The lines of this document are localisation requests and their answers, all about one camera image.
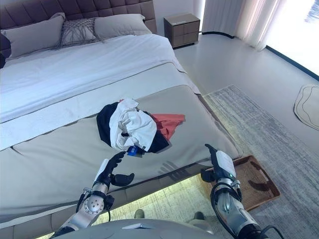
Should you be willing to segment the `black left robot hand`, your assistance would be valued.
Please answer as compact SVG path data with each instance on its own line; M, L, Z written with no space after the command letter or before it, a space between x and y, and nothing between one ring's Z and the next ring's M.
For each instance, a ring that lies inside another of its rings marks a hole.
M104 183L110 188L110 185L125 187L128 186L134 179L135 174L131 173L130 175L123 174L113 174L114 168L118 166L118 164L122 161L125 152L119 152L115 154L111 159L105 159L101 164L99 171L94 179L93 185L98 183Z

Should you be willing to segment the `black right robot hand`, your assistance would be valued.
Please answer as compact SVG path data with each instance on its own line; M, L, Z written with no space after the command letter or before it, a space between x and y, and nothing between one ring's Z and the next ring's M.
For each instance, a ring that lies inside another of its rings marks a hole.
M205 144L209 149L213 169L201 170L201 178L205 182L223 182L231 185L236 180L236 172L232 158L221 150L215 149L210 144Z

